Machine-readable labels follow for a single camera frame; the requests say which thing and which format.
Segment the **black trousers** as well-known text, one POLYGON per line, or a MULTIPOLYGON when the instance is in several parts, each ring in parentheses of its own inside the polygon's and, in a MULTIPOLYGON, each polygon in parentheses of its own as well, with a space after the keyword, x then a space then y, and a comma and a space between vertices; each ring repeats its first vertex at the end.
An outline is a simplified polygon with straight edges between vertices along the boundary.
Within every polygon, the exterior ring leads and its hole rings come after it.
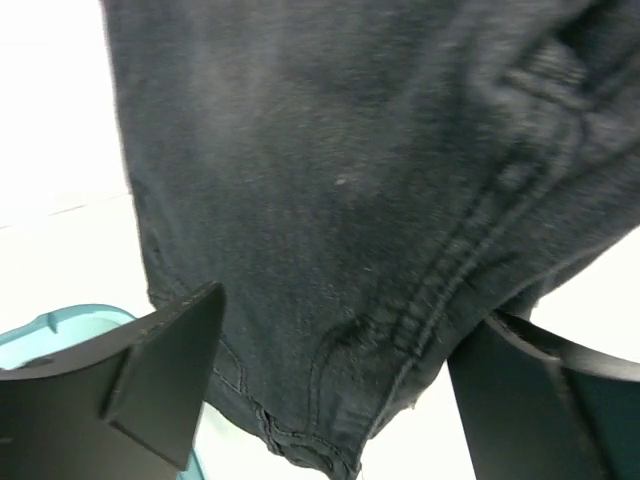
POLYGON ((365 443, 639 224, 635 1, 107 1, 148 295, 220 281, 207 401, 365 443))

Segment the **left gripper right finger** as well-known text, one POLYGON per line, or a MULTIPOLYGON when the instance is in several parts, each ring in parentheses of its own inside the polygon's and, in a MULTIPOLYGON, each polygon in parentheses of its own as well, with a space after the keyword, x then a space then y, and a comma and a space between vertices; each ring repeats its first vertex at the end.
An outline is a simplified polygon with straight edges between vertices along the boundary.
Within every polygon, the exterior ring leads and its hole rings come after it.
POLYGON ((448 369, 476 478, 639 480, 639 366, 499 313, 448 369))

